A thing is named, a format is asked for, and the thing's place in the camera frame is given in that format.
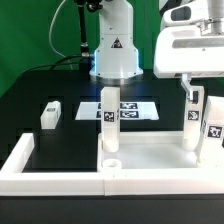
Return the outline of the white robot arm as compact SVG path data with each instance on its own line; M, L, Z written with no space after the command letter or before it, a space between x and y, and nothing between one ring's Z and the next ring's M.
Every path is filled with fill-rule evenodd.
M133 8L127 0L103 0L100 44L90 77L108 85L143 75L133 44ZM162 16L154 56L158 78L180 78L188 99L196 99L193 78L224 77L224 0L192 0Z

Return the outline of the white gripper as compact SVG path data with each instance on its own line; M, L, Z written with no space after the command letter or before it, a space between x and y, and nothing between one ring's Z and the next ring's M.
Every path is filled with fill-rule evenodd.
M198 101L192 78L224 77L224 36L203 36L195 25L163 29L156 42L154 74L158 78L181 76L188 101Z

